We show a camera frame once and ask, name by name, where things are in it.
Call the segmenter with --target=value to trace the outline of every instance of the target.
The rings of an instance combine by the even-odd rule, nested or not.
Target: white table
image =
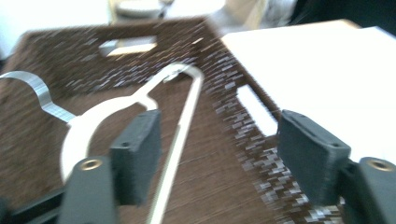
[[[27,31],[109,22],[107,0],[0,0],[0,59],[13,53]]]
[[[370,156],[396,163],[394,36],[332,21],[222,40],[281,109],[305,114],[338,136],[352,147],[353,161]],[[250,113],[258,108],[245,105]],[[262,131],[275,133],[274,122],[265,122]]]

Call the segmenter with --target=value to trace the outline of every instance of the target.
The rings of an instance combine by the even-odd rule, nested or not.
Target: woven tray surface
[[[5,70],[39,75],[54,102],[76,115],[129,95],[172,62],[205,73],[163,223],[339,223],[335,207],[313,208],[276,155],[276,139],[262,135],[237,97],[249,85],[275,119],[279,109],[222,45],[202,18],[79,27],[26,34]],[[155,35],[145,53],[105,57],[107,40]],[[141,207],[120,208],[121,223],[144,223],[175,133],[191,79],[160,84],[150,96],[162,111],[163,156]],[[112,141],[144,108],[124,109],[99,127],[90,155],[106,155]],[[0,82],[0,195],[20,206],[62,185],[60,148],[66,125],[44,113],[18,80]]]

